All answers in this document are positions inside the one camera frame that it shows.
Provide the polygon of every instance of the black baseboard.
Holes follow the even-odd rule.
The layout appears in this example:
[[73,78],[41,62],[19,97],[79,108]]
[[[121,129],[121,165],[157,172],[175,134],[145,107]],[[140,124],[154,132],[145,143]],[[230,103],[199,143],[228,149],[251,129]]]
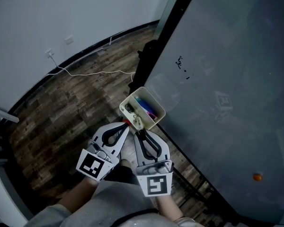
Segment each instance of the black baseboard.
[[[59,67],[62,67],[62,68],[65,68],[67,67],[68,65],[70,65],[71,63],[73,63],[74,61],[80,59],[81,57],[93,52],[94,50],[96,49],[99,49],[101,48],[102,46],[104,46],[105,44],[108,44],[110,42],[110,38],[111,41],[114,41],[124,35],[127,35],[131,32],[134,32],[136,30],[139,30],[139,29],[142,29],[142,28],[145,28],[147,26],[151,26],[151,25],[155,25],[159,22],[159,20],[156,20],[156,21],[153,21],[153,22],[150,22],[150,23],[147,23],[147,24],[144,24],[144,25],[140,25],[140,26],[137,26],[135,28],[131,28],[131,29],[128,29],[128,30],[125,30],[121,33],[118,33],[116,35],[113,35],[112,37],[108,37],[88,48],[86,48],[85,50],[83,51],[80,51],[79,53],[73,55],[72,57],[68,58],[66,61],[62,62]],[[59,69],[59,68],[55,68],[53,70],[51,70],[49,72],[49,74],[54,74],[54,73],[57,73],[59,71],[61,71],[62,69]],[[45,78],[43,78],[42,80],[40,80],[36,85],[34,85],[29,91],[27,91],[15,104],[14,106],[12,106],[12,108],[8,111],[9,114],[13,115],[16,111],[16,109],[23,103],[25,102],[40,86],[42,86],[45,82],[47,82],[52,76],[47,76]],[[0,135],[2,133],[2,127],[3,125],[8,122],[6,119],[2,119],[0,121]]]

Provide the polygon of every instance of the white cable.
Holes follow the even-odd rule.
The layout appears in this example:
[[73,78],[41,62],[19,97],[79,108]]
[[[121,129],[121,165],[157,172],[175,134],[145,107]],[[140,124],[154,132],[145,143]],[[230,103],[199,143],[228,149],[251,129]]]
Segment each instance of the white cable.
[[[87,57],[87,56],[89,56],[89,55],[92,55],[93,53],[96,53],[96,52],[101,51],[101,50],[103,50],[103,47],[98,48],[98,49],[96,49],[96,50],[94,50],[94,51],[92,51],[92,52],[90,52],[90,53],[87,53],[86,55],[83,55],[82,57],[80,57],[79,59],[73,61],[71,64],[67,65],[67,66],[64,67],[64,68],[67,69],[68,67],[72,66],[72,65],[75,64],[76,62],[82,60],[83,58],[85,58],[85,57]],[[60,70],[60,71],[58,71],[57,73],[48,73],[48,74],[45,75],[45,77],[46,77],[46,76],[55,76],[55,75],[58,75],[58,74],[61,73],[62,71],[63,71],[63,70]]]
[[[100,72],[95,72],[95,73],[90,73],[90,74],[76,74],[76,75],[72,75],[65,68],[58,66],[57,63],[55,62],[55,60],[53,59],[53,57],[51,55],[49,55],[49,57],[53,60],[53,62],[55,63],[56,67],[58,67],[58,68],[60,68],[62,70],[65,70],[71,77],[75,77],[75,76],[91,76],[91,75],[96,75],[96,74],[100,74],[100,73],[121,72],[121,73],[124,73],[124,74],[131,74],[131,79],[133,81],[132,75],[136,73],[136,72],[124,72],[124,71],[121,71],[121,70],[115,70],[115,71],[100,71]],[[54,75],[57,75],[58,73],[60,73],[60,71],[55,73],[55,74],[47,74],[47,76],[49,76],[49,75],[54,76]]]

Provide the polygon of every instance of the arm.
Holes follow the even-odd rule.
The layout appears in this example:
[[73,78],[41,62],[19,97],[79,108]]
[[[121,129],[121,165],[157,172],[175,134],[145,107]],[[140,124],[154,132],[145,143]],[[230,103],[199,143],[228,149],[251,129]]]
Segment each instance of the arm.
[[97,181],[85,177],[77,186],[68,192],[58,204],[63,205],[71,213],[74,213],[91,199],[97,187]]
[[184,214],[170,195],[156,197],[156,201],[160,215],[169,218],[171,221],[184,217]]

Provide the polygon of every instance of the small orange object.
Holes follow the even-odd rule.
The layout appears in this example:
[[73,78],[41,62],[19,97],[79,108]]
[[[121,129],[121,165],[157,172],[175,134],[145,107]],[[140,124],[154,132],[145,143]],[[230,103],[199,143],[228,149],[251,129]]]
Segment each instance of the small orange object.
[[252,178],[257,182],[260,182],[262,180],[262,175],[259,173],[255,173]]
[[128,119],[123,119],[123,122],[124,122],[124,123],[128,123],[129,125],[131,125],[131,123],[129,122]]

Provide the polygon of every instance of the gray sleeve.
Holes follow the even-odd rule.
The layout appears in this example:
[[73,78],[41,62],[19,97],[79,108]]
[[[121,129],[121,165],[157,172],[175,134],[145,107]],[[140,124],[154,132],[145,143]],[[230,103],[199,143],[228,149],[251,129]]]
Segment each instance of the gray sleeve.
[[70,215],[71,212],[64,206],[56,204],[46,207],[34,216],[25,227],[58,227]]
[[204,227],[203,225],[196,223],[192,218],[183,217],[175,221],[179,227]]

